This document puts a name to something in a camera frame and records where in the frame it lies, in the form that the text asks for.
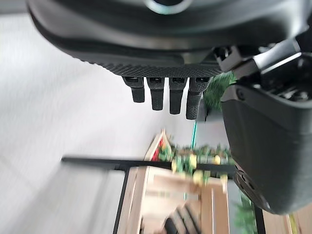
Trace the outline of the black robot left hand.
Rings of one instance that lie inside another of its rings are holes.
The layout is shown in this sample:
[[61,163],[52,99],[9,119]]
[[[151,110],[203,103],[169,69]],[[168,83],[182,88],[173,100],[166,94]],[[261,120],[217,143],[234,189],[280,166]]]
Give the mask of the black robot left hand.
[[309,0],[29,0],[61,51],[122,76],[162,109],[165,78],[189,79],[187,118],[215,75],[233,72],[221,108],[234,180],[258,207],[288,214],[312,201],[312,3]]

